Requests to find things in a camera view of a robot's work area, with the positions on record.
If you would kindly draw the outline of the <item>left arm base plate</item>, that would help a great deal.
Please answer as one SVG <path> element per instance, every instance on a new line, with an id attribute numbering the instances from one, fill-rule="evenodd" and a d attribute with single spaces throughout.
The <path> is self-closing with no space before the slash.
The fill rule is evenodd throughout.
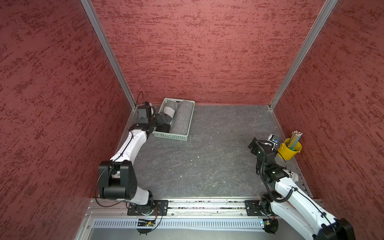
<path id="1" fill-rule="evenodd" d="M 153 200 L 147 205 L 136 205 L 130 203 L 128 205 L 127 215 L 128 216 L 166 216 L 168 211 L 168 200 Z"/>

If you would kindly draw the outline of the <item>black white checkered scarf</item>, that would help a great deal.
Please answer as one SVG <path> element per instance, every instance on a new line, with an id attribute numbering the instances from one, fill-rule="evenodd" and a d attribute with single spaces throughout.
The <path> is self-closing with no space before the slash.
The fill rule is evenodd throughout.
<path id="1" fill-rule="evenodd" d="M 166 117 L 166 122 L 156 128 L 157 132 L 169 133 L 172 125 L 173 118 L 179 108 L 179 103 L 176 101 L 169 101 L 165 103 L 163 113 Z"/>

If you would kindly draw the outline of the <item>grey cloth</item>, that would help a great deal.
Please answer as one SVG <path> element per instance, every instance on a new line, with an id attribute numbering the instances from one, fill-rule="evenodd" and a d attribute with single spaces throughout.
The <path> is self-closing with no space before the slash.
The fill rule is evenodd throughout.
<path id="1" fill-rule="evenodd" d="M 170 129 L 171 134 L 183 136 L 188 134 L 193 109 L 193 102 L 183 101 L 179 103 L 176 116 L 174 117 L 173 125 Z"/>

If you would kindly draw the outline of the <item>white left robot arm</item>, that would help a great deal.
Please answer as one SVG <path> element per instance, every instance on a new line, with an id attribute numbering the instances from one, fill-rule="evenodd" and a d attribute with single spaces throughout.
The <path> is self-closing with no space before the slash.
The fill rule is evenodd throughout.
<path id="1" fill-rule="evenodd" d="M 142 215 L 149 216 L 155 210 L 153 194 L 138 186 L 134 161 L 149 135 L 159 126 L 168 124 L 172 117 L 160 112 L 146 113 L 143 119 L 129 128 L 129 135 L 118 152 L 109 161 L 99 165 L 97 181 L 101 199 L 122 200 L 135 205 Z"/>

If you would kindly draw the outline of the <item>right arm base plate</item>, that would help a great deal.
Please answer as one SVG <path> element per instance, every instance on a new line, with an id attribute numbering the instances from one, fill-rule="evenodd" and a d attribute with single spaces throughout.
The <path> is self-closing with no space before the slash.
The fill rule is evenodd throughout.
<path id="1" fill-rule="evenodd" d="M 263 213 L 260 209 L 260 200 L 246 200 L 245 210 L 247 212 L 248 217 L 261 217 Z"/>

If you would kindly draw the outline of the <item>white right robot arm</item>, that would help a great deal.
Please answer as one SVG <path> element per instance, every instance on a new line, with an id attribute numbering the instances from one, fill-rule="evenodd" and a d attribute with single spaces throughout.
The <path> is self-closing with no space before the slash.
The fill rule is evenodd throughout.
<path id="1" fill-rule="evenodd" d="M 337 219 L 318 205 L 276 164 L 273 142 L 253 138 L 248 148 L 257 157 L 256 172 L 267 190 L 259 203 L 261 213 L 282 218 L 306 240 L 356 239 L 346 219 Z"/>

